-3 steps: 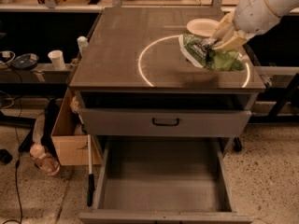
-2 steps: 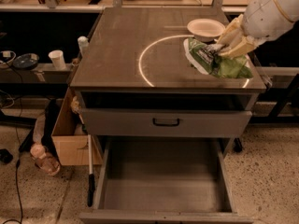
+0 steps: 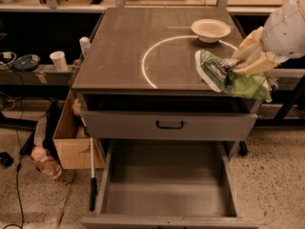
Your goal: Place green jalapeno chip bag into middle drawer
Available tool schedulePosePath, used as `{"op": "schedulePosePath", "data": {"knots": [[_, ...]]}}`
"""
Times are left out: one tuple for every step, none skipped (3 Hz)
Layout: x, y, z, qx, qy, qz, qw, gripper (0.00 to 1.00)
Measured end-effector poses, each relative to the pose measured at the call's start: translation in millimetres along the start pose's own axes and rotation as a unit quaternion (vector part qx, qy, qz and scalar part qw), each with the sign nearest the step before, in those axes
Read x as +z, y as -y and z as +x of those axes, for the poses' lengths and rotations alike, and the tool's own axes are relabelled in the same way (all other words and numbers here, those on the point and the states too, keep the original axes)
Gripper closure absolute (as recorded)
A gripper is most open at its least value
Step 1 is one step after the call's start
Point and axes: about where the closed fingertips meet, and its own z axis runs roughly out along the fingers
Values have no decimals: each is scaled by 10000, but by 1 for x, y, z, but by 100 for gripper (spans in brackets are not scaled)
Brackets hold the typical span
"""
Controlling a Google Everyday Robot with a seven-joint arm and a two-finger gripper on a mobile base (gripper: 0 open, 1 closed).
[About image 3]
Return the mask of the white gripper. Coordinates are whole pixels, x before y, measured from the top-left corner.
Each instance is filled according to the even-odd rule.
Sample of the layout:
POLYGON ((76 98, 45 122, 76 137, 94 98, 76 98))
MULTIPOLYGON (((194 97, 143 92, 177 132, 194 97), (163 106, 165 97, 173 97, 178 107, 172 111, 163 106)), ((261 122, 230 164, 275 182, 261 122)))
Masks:
POLYGON ((253 30, 242 41, 232 59, 238 60, 235 73, 256 74, 304 55, 305 0, 290 0, 270 14, 263 28, 253 30))

